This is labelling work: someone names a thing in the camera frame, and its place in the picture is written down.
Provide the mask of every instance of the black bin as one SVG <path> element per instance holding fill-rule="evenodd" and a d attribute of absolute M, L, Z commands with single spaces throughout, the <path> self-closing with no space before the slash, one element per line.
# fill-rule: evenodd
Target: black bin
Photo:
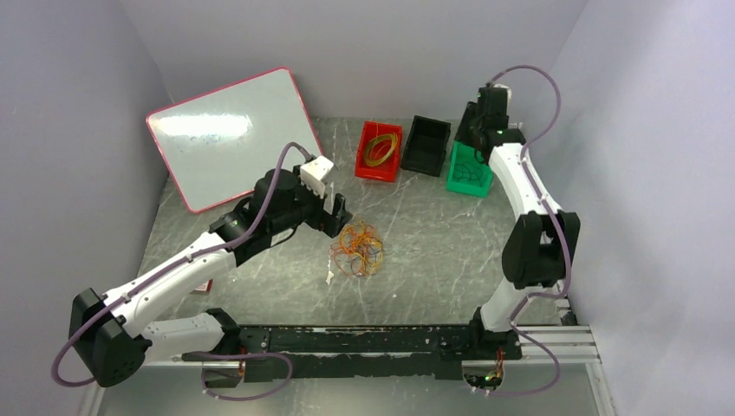
<path fill-rule="evenodd" d="M 451 129 L 452 125 L 446 121 L 414 116 L 400 168 L 438 177 Z"/>

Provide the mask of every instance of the rubber band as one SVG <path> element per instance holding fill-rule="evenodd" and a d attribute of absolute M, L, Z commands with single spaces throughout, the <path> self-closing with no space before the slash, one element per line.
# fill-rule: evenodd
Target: rubber band
<path fill-rule="evenodd" d="M 380 159 L 376 159 L 373 156 L 373 150 L 375 149 L 375 147 L 378 146 L 380 143 L 384 143 L 389 140 L 391 142 L 391 146 L 386 154 L 384 154 Z M 386 160 L 388 160 L 388 158 L 391 157 L 391 155 L 393 155 L 397 146 L 398 135 L 396 133 L 388 133 L 381 134 L 380 136 L 375 136 L 365 145 L 365 149 L 362 153 L 362 160 L 368 167 L 376 167 L 378 165 L 382 165 L 386 162 Z"/>

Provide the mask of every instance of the floor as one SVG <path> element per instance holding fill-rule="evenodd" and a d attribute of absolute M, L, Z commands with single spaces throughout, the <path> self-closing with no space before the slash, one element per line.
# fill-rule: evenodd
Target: floor
<path fill-rule="evenodd" d="M 381 270 L 359 278 L 344 276 L 332 266 L 335 276 L 327 283 L 332 241 L 302 226 L 288 243 L 215 278 L 210 293 L 190 294 L 160 319 L 222 308 L 240 324 L 468 322 L 503 278 L 500 255 L 515 220 L 501 184 L 493 182 L 490 195 L 482 199 L 448 192 L 448 160 L 440 178 L 403 170 L 394 183 L 356 178 L 355 151 L 365 119 L 312 121 L 325 155 L 339 169 L 335 191 L 383 239 Z M 412 122 L 375 121 L 403 126 L 404 138 Z M 140 273 L 182 250 L 233 206 L 191 214 L 169 180 Z M 552 302 L 535 301 L 519 321 L 545 324 L 558 318 Z"/>

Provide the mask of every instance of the tangled rubber bands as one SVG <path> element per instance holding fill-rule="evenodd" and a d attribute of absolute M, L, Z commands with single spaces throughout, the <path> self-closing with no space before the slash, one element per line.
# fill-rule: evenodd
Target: tangled rubber bands
<path fill-rule="evenodd" d="M 372 276 L 383 262 L 383 242 L 375 235 L 375 227 L 360 220 L 342 229 L 329 255 L 347 276 Z"/>

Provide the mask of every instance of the small white object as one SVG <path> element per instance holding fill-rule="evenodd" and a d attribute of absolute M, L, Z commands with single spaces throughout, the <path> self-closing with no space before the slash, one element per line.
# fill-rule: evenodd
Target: small white object
<path fill-rule="evenodd" d="M 299 166 L 301 181 L 316 195 L 324 198 L 327 195 L 327 177 L 335 168 L 335 163 L 319 156 L 309 163 Z"/>

